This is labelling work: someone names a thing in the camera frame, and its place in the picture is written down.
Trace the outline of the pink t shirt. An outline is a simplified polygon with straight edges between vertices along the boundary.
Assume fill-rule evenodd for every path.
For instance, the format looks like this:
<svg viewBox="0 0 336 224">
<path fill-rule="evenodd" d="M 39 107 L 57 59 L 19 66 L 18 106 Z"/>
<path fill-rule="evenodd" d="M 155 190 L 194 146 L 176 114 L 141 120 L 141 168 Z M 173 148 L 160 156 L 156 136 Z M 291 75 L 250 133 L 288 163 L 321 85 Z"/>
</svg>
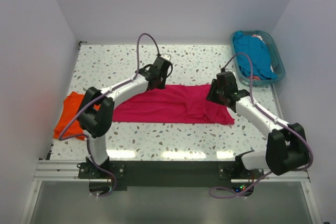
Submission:
<svg viewBox="0 0 336 224">
<path fill-rule="evenodd" d="M 209 84 L 167 85 L 138 94 L 113 112 L 114 122 L 233 125 L 227 107 L 206 100 Z"/>
</svg>

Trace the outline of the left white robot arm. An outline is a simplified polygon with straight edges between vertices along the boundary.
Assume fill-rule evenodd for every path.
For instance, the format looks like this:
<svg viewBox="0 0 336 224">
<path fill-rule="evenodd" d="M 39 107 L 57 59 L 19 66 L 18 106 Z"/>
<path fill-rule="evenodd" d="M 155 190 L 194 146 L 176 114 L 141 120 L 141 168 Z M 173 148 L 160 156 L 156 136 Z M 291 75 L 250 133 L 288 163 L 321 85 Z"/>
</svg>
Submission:
<svg viewBox="0 0 336 224">
<path fill-rule="evenodd" d="M 90 171 L 97 178 L 108 174 L 109 159 L 106 133 L 112 125 L 114 110 L 130 98 L 153 89 L 164 89 L 172 73 L 172 63 L 157 56 L 153 64 L 146 65 L 123 82 L 104 89 L 89 88 L 79 106 L 77 120 L 86 135 Z"/>
</svg>

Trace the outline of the aluminium frame rail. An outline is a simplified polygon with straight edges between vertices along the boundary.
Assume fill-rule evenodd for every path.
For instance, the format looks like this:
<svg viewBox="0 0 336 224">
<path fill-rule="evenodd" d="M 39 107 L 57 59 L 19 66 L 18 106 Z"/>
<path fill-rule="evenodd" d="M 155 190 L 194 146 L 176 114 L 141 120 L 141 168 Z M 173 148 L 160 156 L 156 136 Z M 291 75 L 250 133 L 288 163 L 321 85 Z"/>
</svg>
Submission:
<svg viewBox="0 0 336 224">
<path fill-rule="evenodd" d="M 191 178 L 195 176 L 213 176 L 215 179 L 227 180 L 231 182 L 309 182 L 307 172 L 287 172 L 280 176 L 275 175 L 268 169 L 245 170 L 240 174 L 235 174 L 232 169 L 233 161 L 110 161 L 106 170 L 120 179 L 126 179 L 135 175 L 137 178 L 147 178 L 151 175 L 156 177 L 162 176 L 182 176 Z M 46 180 L 66 180 L 66 179 L 84 179 L 91 181 L 99 181 L 109 179 L 110 176 L 99 170 L 90 162 L 81 161 L 39 161 L 35 178 Z"/>
</svg>

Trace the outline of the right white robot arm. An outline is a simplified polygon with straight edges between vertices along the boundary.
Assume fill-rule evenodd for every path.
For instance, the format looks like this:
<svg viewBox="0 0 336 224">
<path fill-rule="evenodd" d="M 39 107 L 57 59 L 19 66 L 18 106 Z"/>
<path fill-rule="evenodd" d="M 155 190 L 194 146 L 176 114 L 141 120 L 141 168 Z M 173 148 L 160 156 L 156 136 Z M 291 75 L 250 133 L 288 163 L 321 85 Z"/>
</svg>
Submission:
<svg viewBox="0 0 336 224">
<path fill-rule="evenodd" d="M 266 110 L 250 92 L 238 88 L 232 72 L 217 74 L 206 98 L 243 116 L 266 138 L 265 151 L 249 151 L 235 157 L 233 171 L 237 177 L 246 178 L 256 169 L 268 169 L 279 176 L 312 165 L 313 155 L 303 126 L 289 124 Z"/>
</svg>

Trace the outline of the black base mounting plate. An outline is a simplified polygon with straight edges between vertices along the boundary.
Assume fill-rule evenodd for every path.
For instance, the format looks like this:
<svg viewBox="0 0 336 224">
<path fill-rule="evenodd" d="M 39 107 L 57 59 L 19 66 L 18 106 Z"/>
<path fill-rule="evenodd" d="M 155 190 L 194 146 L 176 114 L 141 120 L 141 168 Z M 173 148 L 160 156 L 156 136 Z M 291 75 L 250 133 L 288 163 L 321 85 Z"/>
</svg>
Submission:
<svg viewBox="0 0 336 224">
<path fill-rule="evenodd" d="M 77 164 L 78 178 L 88 180 L 89 191 L 105 196 L 130 187 L 209 188 L 233 193 L 245 190 L 264 175 L 235 161 L 105 161 L 100 168 L 86 160 Z"/>
</svg>

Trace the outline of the folded orange t shirt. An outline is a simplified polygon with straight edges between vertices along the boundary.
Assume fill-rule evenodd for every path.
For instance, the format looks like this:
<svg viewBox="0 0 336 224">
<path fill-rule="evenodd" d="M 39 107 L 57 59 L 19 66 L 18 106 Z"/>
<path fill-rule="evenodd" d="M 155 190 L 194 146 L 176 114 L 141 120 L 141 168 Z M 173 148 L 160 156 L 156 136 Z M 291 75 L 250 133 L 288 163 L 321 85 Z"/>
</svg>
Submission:
<svg viewBox="0 0 336 224">
<path fill-rule="evenodd" d="M 54 128 L 54 139 L 58 139 L 60 137 L 63 129 L 68 125 L 68 123 L 73 119 L 73 117 L 77 114 L 79 106 L 83 100 L 84 95 L 76 92 L 72 92 L 68 95 L 63 101 L 63 109 L 60 116 L 60 119 Z M 84 140 L 85 137 L 82 135 L 83 131 L 79 126 L 79 122 L 75 120 L 73 124 L 69 127 L 69 129 L 64 133 L 63 138 L 67 138 L 70 136 L 75 136 L 75 138 L 79 140 Z"/>
</svg>

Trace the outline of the white cloth in basket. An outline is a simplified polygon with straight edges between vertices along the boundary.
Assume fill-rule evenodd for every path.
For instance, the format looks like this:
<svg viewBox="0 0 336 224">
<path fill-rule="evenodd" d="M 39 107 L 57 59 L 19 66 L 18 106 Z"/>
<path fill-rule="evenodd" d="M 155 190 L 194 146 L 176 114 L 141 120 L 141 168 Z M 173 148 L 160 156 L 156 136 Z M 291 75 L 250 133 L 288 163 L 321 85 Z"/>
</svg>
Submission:
<svg viewBox="0 0 336 224">
<path fill-rule="evenodd" d="M 260 36 L 260 35 L 253 34 L 253 35 L 251 35 L 251 36 L 254 37 L 254 38 L 258 38 L 259 40 L 261 40 L 261 41 L 264 42 L 262 36 Z"/>
</svg>

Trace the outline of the blue t shirt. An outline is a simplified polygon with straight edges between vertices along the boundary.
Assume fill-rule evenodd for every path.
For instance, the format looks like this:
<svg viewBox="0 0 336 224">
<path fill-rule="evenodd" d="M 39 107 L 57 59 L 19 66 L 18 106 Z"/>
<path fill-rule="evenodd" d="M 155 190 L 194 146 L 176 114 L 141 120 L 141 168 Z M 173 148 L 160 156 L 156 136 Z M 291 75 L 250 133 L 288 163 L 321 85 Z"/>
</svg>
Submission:
<svg viewBox="0 0 336 224">
<path fill-rule="evenodd" d="M 237 63 L 243 76 L 254 80 L 272 80 L 277 75 L 271 68 L 271 57 L 266 43 L 237 31 L 233 35 Z"/>
</svg>

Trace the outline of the teal plastic basket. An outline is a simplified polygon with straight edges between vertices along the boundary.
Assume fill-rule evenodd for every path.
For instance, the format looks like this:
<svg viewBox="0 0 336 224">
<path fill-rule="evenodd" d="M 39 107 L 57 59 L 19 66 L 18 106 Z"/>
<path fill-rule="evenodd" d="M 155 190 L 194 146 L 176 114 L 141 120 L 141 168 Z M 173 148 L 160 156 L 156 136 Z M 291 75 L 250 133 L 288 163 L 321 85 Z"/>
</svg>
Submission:
<svg viewBox="0 0 336 224">
<path fill-rule="evenodd" d="M 272 80 L 254 80 L 252 77 L 249 79 L 249 78 L 243 76 L 243 74 L 241 73 L 241 71 L 239 69 L 239 66 L 238 66 L 238 63 L 237 63 L 237 59 L 235 57 L 234 58 L 234 64 L 236 66 L 236 72 L 237 72 L 237 76 L 238 76 L 239 80 L 241 82 L 246 83 L 246 84 L 249 84 L 250 81 L 252 81 L 253 85 L 255 85 L 255 86 L 268 86 L 268 85 L 272 85 L 276 82 L 281 81 L 283 79 L 283 77 L 285 76 L 285 69 L 284 69 L 284 66 L 282 64 L 280 54 L 278 52 L 278 49 L 276 47 L 276 44 L 275 44 L 273 38 L 267 32 L 264 32 L 264 31 L 261 31 L 261 30 L 253 30 L 253 31 L 239 30 L 239 31 L 241 31 L 244 35 L 257 34 L 257 35 L 262 36 L 264 42 L 266 43 L 266 46 L 268 47 L 269 53 L 270 53 L 271 68 L 272 68 L 273 72 L 277 75 L 277 78 L 272 79 Z M 232 54 L 237 56 L 239 54 L 235 53 L 234 46 L 233 46 L 233 35 L 234 35 L 234 33 L 232 33 L 232 35 L 230 36 L 230 44 L 231 44 L 231 47 L 232 47 Z"/>
</svg>

